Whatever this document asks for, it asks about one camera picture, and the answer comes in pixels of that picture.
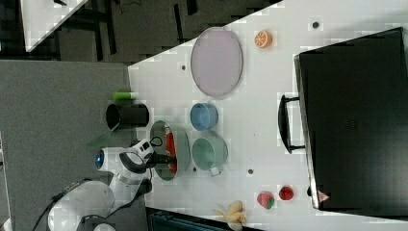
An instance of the suitcase handle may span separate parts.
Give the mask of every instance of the suitcase handle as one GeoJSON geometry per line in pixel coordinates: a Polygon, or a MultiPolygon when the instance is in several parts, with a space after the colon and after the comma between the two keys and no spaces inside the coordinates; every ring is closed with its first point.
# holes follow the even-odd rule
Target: suitcase handle
{"type": "Polygon", "coordinates": [[[293,150],[305,148],[305,145],[294,146],[291,142],[291,127],[289,125],[288,108],[286,104],[297,100],[299,100],[299,97],[288,98],[282,95],[278,111],[279,134],[283,144],[285,144],[286,149],[288,149],[291,154],[293,150]]]}

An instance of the black mug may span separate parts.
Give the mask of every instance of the black mug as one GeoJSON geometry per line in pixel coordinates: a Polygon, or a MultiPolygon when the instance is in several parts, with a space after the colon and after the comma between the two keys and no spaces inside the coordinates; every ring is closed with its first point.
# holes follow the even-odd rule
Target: black mug
{"type": "Polygon", "coordinates": [[[145,127],[149,123],[149,110],[144,104],[111,104],[106,110],[106,122],[111,130],[145,127]]]}

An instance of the pink object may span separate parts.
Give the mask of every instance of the pink object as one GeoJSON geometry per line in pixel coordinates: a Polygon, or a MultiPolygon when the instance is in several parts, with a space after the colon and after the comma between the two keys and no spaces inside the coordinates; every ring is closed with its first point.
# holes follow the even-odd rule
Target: pink object
{"type": "Polygon", "coordinates": [[[323,192],[318,191],[319,201],[324,202],[325,200],[330,199],[330,196],[324,194],[323,192]]]}
{"type": "Polygon", "coordinates": [[[198,88],[210,96],[222,96],[238,84],[242,51],[234,33],[221,27],[204,31],[191,52],[191,74],[198,88]]]}

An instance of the green mug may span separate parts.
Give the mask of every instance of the green mug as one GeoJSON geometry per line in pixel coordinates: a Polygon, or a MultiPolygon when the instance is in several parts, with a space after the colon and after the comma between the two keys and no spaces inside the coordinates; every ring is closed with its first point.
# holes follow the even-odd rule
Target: green mug
{"type": "Polygon", "coordinates": [[[192,144],[191,153],[200,169],[208,170],[211,176],[217,176],[221,174],[221,167],[228,157],[228,148],[221,137],[208,132],[192,144]]]}

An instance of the orange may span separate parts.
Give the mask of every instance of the orange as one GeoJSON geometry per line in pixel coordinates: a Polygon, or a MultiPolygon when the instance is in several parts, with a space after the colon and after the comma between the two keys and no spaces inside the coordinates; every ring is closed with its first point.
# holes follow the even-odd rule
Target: orange
{"type": "Polygon", "coordinates": [[[261,31],[255,37],[255,44],[258,47],[266,48],[272,43],[272,35],[266,31],[261,31]]]}

